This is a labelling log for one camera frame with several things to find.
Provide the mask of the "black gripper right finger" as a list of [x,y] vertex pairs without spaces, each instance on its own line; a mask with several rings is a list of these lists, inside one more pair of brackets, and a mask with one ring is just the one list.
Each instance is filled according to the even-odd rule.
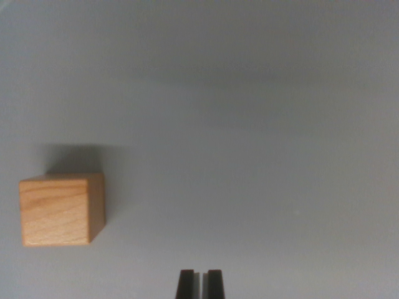
[[225,299],[222,270],[208,270],[203,274],[202,299]]

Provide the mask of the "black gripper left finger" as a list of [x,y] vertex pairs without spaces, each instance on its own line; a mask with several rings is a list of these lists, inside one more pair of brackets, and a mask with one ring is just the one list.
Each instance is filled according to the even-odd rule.
[[176,299],[199,299],[200,295],[200,275],[193,269],[180,271]]

